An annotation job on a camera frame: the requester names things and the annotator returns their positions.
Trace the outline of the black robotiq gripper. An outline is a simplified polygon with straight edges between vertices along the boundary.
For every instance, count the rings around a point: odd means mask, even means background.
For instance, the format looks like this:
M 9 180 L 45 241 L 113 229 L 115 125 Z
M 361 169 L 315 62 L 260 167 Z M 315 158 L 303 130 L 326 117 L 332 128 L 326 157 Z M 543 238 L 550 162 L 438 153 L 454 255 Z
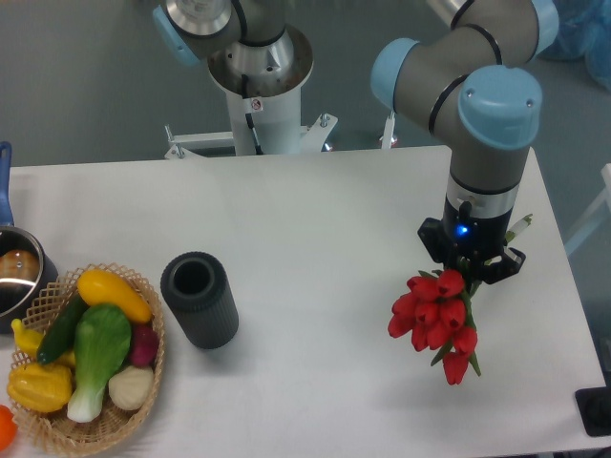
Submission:
M 424 219 L 417 234 L 434 262 L 453 263 L 459 256 L 486 261 L 476 268 L 474 279 L 494 284 L 516 275 L 526 261 L 523 252 L 505 246 L 512 213 L 510 209 L 500 216 L 483 218 L 471 211 L 463 216 L 459 206 L 446 198 L 442 219 Z

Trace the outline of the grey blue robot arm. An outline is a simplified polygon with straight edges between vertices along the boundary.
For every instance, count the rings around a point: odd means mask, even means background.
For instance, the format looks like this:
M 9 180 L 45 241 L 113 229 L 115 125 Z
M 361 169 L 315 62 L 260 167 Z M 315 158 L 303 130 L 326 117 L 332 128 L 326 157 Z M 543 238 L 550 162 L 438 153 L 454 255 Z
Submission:
M 390 42 L 370 73 L 373 95 L 452 152 L 444 213 L 418 235 L 432 260 L 469 283 L 516 274 L 505 239 L 542 91 L 523 65 L 558 33 L 550 1 L 434 1 L 450 31 L 433 44 Z M 305 36 L 256 1 L 162 1 L 153 19 L 184 65 L 205 63 L 222 88 L 236 153 L 295 154 L 306 145 L 301 89 L 313 66 Z

